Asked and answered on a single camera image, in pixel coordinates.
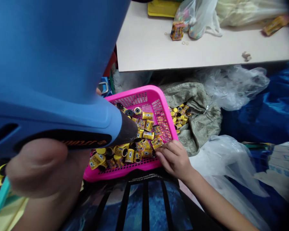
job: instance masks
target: finger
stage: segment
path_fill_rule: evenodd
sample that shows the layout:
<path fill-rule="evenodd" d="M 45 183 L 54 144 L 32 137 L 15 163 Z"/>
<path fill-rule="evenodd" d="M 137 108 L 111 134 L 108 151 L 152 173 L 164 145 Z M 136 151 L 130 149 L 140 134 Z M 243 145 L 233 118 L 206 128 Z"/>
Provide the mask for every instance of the finger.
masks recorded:
<path fill-rule="evenodd" d="M 160 162 L 162 163 L 162 165 L 166 169 L 166 171 L 169 173 L 172 172 L 172 168 L 171 168 L 169 162 L 164 157 L 164 155 L 161 152 L 157 151 L 156 156 L 158 157 L 158 159 L 160 160 Z"/>
<path fill-rule="evenodd" d="M 100 95 L 100 96 L 102 95 L 102 92 L 101 92 L 100 89 L 98 89 L 98 88 L 96 89 L 96 93 L 97 93 L 98 95 Z"/>
<path fill-rule="evenodd" d="M 177 145 L 180 149 L 184 150 L 185 148 L 183 147 L 183 144 L 178 141 L 178 140 L 172 140 L 170 141 L 171 143 L 174 143 L 175 145 Z"/>
<path fill-rule="evenodd" d="M 176 144 L 172 142 L 167 143 L 166 148 L 177 156 L 182 153 L 182 149 L 180 149 Z"/>
<path fill-rule="evenodd" d="M 12 189 L 20 195 L 30 194 L 62 165 L 67 154 L 67 147 L 60 141 L 38 139 L 27 143 L 6 167 Z"/>
<path fill-rule="evenodd" d="M 176 163 L 177 161 L 177 155 L 175 155 L 174 153 L 172 153 L 171 151 L 169 151 L 167 148 L 163 148 L 161 150 L 161 153 L 164 155 L 164 157 L 166 158 L 166 160 L 170 163 Z"/>

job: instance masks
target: red object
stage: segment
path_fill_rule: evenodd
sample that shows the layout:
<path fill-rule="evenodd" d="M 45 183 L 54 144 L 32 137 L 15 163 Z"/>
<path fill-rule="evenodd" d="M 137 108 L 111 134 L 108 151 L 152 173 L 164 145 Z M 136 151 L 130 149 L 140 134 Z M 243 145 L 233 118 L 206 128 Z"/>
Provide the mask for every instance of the red object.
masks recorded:
<path fill-rule="evenodd" d="M 103 74 L 104 77 L 109 77 L 110 76 L 111 67 L 116 61 L 117 61 L 117 56 L 116 56 L 115 52 L 113 51 L 112 55 L 110 57 L 110 60 L 109 60 L 109 62 L 107 64 L 107 67 L 105 69 L 105 72 Z"/>

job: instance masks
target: blue plastic sheet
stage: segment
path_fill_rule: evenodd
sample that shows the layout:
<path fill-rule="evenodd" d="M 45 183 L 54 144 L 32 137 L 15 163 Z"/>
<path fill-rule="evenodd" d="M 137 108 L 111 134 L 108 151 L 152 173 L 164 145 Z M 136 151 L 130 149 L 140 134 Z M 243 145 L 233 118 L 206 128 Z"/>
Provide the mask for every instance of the blue plastic sheet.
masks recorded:
<path fill-rule="evenodd" d="M 237 111 L 223 110 L 221 134 L 237 141 L 289 141 L 289 63 L 270 77 L 268 87 Z"/>

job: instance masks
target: basket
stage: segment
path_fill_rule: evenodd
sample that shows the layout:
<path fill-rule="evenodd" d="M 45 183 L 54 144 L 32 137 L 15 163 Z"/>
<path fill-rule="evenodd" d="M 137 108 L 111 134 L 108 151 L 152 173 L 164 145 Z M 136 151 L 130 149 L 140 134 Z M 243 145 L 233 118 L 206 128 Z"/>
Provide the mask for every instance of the basket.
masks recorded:
<path fill-rule="evenodd" d="M 106 97 L 113 105 L 122 103 L 127 109 L 141 107 L 142 111 L 153 113 L 154 125 L 160 125 L 161 138 L 164 142 L 177 140 L 178 135 L 173 125 L 172 117 L 168 108 L 168 104 L 164 93 L 161 89 L 153 85 L 139 87 L 129 91 L 125 91 L 113 96 Z M 125 176 L 135 169 L 144 171 L 160 167 L 162 164 L 158 158 L 145 158 L 142 162 L 136 164 L 127 164 L 121 168 L 110 169 L 101 172 L 99 169 L 91 170 L 88 166 L 84 172 L 83 179 L 88 182 L 96 182 L 100 180 L 110 180 Z"/>

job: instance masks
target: blue object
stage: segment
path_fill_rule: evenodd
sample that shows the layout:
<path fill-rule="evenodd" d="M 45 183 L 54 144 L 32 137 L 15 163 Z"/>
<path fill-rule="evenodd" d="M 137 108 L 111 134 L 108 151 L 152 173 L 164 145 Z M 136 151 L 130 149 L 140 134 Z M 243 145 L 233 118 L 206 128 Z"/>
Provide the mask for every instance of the blue object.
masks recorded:
<path fill-rule="evenodd" d="M 136 124 L 95 93 L 129 3 L 0 0 L 0 158 L 37 138 L 72 150 L 136 137 Z"/>
<path fill-rule="evenodd" d="M 250 149 L 250 154 L 250 160 L 253 163 L 256 172 L 265 172 L 269 169 L 268 156 L 272 154 L 272 151 Z M 257 196 L 234 179 L 229 178 L 229 180 L 257 209 L 262 218 L 270 226 L 271 230 L 279 230 L 284 214 L 289 208 L 288 202 L 279 195 L 274 188 L 261 181 L 259 181 L 260 185 L 266 190 L 270 197 L 263 198 Z"/>
<path fill-rule="evenodd" d="M 5 177 L 3 184 L 0 188 L 0 210 L 3 208 L 6 198 L 10 192 L 10 181 L 7 177 Z"/>
<path fill-rule="evenodd" d="M 237 111 L 223 112 L 222 131 L 237 141 L 289 141 L 289 63 L 270 77 L 268 87 Z"/>

